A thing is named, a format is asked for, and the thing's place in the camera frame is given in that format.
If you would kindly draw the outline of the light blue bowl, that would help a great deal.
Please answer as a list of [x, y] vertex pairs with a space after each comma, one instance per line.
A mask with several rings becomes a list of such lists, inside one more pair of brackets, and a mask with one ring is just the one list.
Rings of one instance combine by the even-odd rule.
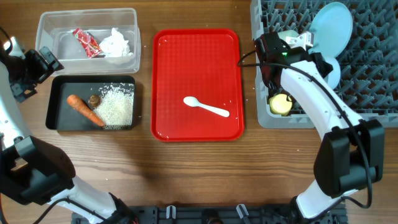
[[341, 68], [336, 58], [325, 57], [325, 62], [329, 63], [333, 70], [324, 78], [331, 89], [335, 89], [341, 80]]

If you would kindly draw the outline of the green bowl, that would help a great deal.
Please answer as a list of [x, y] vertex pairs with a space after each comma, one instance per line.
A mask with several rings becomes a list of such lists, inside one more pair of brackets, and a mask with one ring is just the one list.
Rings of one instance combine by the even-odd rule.
[[299, 34], [295, 31], [295, 30], [284, 30], [281, 32], [277, 33], [279, 38], [286, 41], [287, 37], [292, 37], [292, 38], [296, 38], [299, 36]]

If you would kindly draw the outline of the white plastic spoon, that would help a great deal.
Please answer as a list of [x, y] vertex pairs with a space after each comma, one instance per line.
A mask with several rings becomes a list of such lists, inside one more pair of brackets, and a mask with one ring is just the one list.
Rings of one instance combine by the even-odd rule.
[[222, 116], [222, 117], [224, 117], [224, 118], [227, 118], [227, 117], [230, 116], [229, 111], [224, 110], [224, 109], [221, 109], [221, 108], [217, 108], [217, 107], [214, 107], [214, 106], [210, 106], [210, 105], [203, 104], [203, 103], [199, 102], [199, 101], [197, 100], [197, 98], [195, 98], [194, 96], [186, 96], [186, 97], [183, 99], [183, 102], [184, 102], [187, 106], [190, 106], [190, 107], [200, 107], [200, 108], [203, 108], [203, 109], [205, 109], [205, 110], [211, 111], [211, 112], [214, 113], [214, 114], [217, 114], [217, 115], [219, 115], [219, 116]]

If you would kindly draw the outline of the yellow cup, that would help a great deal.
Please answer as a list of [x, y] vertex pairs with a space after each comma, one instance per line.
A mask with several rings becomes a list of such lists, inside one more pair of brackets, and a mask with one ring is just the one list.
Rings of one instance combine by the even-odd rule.
[[291, 98], [283, 93], [276, 94], [269, 99], [270, 111], [272, 114], [287, 116], [292, 109]]

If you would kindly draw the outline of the red snack wrapper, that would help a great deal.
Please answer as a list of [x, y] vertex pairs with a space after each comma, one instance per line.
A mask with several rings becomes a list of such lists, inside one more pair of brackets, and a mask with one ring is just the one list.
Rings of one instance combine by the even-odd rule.
[[73, 31], [73, 36], [82, 45], [88, 58], [96, 57], [102, 52], [95, 38], [88, 32], [85, 32], [80, 28], [76, 28]]

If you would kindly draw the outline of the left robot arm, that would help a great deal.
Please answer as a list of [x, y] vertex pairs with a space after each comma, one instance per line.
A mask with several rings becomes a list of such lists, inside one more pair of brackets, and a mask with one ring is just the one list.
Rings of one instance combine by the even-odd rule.
[[11, 37], [1, 44], [1, 194], [22, 205], [60, 206], [89, 223], [119, 223], [130, 209], [77, 177], [65, 152], [33, 137], [19, 110], [39, 83], [61, 69], [47, 47], [25, 51]]

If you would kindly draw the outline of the light blue plate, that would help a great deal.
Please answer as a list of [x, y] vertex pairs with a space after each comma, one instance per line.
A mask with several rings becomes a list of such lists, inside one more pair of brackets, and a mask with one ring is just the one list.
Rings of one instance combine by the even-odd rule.
[[348, 8], [340, 2], [324, 6], [313, 19], [309, 32], [314, 35], [310, 53], [339, 56], [346, 48], [353, 30], [353, 18]]

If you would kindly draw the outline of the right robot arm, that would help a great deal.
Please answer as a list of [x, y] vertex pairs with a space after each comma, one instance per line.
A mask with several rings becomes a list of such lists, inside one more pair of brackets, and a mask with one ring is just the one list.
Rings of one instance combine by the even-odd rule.
[[364, 120], [327, 84], [325, 77], [340, 71], [332, 57], [290, 46], [275, 32], [255, 39], [254, 47], [265, 86], [292, 95], [322, 141], [313, 165], [315, 180], [292, 199], [290, 220], [314, 222], [345, 200], [369, 208], [373, 184], [383, 174], [382, 124]]

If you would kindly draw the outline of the white napkin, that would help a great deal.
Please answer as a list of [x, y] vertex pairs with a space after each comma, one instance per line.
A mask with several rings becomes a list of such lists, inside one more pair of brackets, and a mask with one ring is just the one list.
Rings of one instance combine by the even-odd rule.
[[100, 55], [104, 57], [128, 57], [132, 56], [129, 41], [124, 38], [118, 28], [111, 29], [111, 35], [104, 38], [99, 44]]

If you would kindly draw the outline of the orange carrot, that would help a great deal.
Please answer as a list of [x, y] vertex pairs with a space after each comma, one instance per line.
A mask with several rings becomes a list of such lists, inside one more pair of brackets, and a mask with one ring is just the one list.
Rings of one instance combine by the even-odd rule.
[[67, 98], [67, 103], [85, 118], [95, 123], [97, 126], [104, 127], [105, 123], [83, 102], [83, 100], [76, 96], [70, 95]]

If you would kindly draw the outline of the white rice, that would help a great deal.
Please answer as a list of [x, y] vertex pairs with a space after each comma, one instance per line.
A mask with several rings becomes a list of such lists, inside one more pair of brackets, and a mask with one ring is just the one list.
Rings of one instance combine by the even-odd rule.
[[105, 86], [100, 94], [100, 103], [94, 113], [105, 123], [105, 129], [126, 129], [132, 124], [134, 86]]

